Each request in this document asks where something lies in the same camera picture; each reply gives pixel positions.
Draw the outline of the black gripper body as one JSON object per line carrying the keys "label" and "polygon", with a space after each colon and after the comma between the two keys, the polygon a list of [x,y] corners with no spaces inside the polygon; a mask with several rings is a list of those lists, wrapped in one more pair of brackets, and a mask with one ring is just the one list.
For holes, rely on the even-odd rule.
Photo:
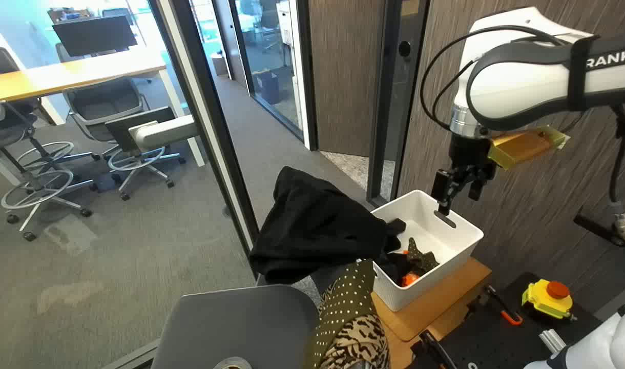
{"label": "black gripper body", "polygon": [[467,197],[473,180],[488,184],[496,174],[496,164],[488,158],[490,148],[490,139],[454,135],[450,143],[452,165],[436,173],[431,195],[439,201],[450,182],[456,184],[456,195],[467,189]]}

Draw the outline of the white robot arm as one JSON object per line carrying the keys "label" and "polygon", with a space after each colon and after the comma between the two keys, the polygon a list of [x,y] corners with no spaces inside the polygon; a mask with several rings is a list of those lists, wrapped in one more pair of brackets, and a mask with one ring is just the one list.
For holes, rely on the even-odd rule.
{"label": "white robot arm", "polygon": [[456,148],[454,165],[433,189],[443,216],[465,184],[484,186],[499,133],[553,113],[625,105],[625,33],[579,31],[525,7],[477,18],[443,52],[456,42],[463,50],[450,119],[426,110]]}

